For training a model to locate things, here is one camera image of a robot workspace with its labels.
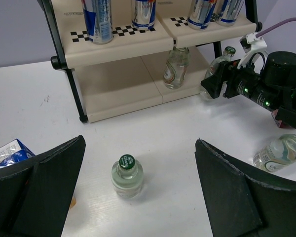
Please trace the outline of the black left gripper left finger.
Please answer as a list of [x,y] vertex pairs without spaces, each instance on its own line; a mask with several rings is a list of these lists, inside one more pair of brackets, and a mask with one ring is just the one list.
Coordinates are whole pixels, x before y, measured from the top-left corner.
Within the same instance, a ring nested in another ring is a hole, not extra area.
[[0,169],[0,237],[61,236],[85,147],[79,135]]

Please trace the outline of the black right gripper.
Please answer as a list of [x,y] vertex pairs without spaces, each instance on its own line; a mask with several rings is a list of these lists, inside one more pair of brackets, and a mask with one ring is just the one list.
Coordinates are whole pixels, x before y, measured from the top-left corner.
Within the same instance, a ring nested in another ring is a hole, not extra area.
[[211,98],[216,99],[226,82],[224,97],[243,95],[265,109],[278,109],[281,106],[279,70],[266,66],[257,74],[254,65],[237,69],[238,63],[238,60],[219,63],[213,74],[201,81],[201,86]]

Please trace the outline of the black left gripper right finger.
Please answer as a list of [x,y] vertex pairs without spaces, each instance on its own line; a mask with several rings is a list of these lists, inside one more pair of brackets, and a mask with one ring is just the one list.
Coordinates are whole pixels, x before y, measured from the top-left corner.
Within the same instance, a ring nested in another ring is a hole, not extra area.
[[238,160],[208,142],[195,160],[215,237],[296,237],[296,181]]

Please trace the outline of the blue silver energy drink can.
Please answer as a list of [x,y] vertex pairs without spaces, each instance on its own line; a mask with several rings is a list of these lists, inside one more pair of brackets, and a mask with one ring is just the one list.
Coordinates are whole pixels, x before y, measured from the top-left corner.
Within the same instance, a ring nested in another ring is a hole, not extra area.
[[215,22],[225,27],[234,25],[244,2],[244,0],[222,0]]
[[195,30],[204,30],[208,27],[214,12],[217,0],[193,0],[190,6],[187,23]]

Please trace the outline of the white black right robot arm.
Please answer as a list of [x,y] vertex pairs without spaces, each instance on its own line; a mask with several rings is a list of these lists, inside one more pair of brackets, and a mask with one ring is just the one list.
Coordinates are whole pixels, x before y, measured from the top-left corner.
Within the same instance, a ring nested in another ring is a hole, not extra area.
[[[213,98],[243,95],[296,129],[296,54],[273,52],[259,74],[253,60],[221,62],[201,85]],[[215,237],[296,237],[296,181],[238,160],[204,140],[195,160]]]

